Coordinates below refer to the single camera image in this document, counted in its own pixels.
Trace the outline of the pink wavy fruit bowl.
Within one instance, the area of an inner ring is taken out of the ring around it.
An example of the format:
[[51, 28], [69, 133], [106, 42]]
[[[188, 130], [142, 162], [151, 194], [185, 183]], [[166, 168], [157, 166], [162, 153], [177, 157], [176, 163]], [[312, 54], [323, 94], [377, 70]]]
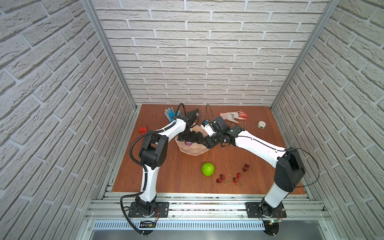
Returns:
[[[193, 127], [192, 131], [195, 131], [196, 133], [197, 132], [202, 133], [203, 137], [206, 137], [208, 135], [207, 132], [201, 126]], [[187, 146], [184, 142], [178, 141], [177, 137], [175, 137], [175, 142], [177, 143], [179, 150], [182, 153], [187, 154], [187, 155], [191, 155], [191, 156], [202, 155], [209, 150], [204, 145], [200, 145], [197, 143], [193, 143], [192, 145]]]

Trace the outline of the green bumpy fake fruit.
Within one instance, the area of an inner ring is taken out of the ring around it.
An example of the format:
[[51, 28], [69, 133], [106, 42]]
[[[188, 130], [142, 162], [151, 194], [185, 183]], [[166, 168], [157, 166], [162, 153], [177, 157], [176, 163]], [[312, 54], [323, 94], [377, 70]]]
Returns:
[[206, 177], [210, 177], [215, 173], [215, 166], [212, 163], [206, 162], [202, 165], [202, 173]]

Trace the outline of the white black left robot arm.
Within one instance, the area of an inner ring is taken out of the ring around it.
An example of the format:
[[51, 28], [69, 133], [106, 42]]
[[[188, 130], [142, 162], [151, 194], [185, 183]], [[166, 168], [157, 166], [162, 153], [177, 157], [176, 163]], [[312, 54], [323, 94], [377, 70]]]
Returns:
[[148, 131], [130, 146], [131, 160], [143, 169], [142, 186], [139, 193], [123, 197], [135, 197], [136, 206], [143, 215], [151, 216], [156, 212], [157, 178], [167, 157], [169, 141], [178, 137], [180, 142], [203, 144], [203, 134], [192, 130], [199, 115], [198, 109], [185, 111], [183, 115], [178, 115], [176, 111], [168, 125], [156, 131]]

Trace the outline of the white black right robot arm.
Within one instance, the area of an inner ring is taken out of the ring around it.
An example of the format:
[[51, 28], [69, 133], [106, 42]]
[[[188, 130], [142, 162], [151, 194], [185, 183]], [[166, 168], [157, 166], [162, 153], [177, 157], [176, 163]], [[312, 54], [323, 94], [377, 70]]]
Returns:
[[201, 127], [208, 134], [203, 138], [203, 145], [212, 149], [230, 145], [245, 149], [269, 163], [275, 168], [274, 183], [259, 203], [258, 211], [265, 218], [273, 217], [280, 204], [292, 193], [304, 175], [306, 169], [299, 154], [300, 148], [283, 148], [266, 142], [239, 126], [230, 127], [222, 117], [211, 122], [204, 121]]

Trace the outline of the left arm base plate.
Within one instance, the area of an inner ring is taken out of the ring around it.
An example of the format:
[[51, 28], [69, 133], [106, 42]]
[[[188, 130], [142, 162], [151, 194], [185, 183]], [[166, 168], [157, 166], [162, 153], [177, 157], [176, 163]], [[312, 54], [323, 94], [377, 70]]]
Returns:
[[155, 202], [151, 204], [131, 203], [129, 218], [167, 218], [169, 213], [169, 202]]

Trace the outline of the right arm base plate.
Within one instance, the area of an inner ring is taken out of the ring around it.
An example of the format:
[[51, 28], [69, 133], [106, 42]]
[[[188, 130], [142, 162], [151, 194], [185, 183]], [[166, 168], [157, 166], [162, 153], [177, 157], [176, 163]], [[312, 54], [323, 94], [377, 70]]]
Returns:
[[248, 218], [276, 218], [284, 219], [287, 217], [283, 203], [276, 208], [272, 208], [267, 203], [247, 202], [245, 203]]

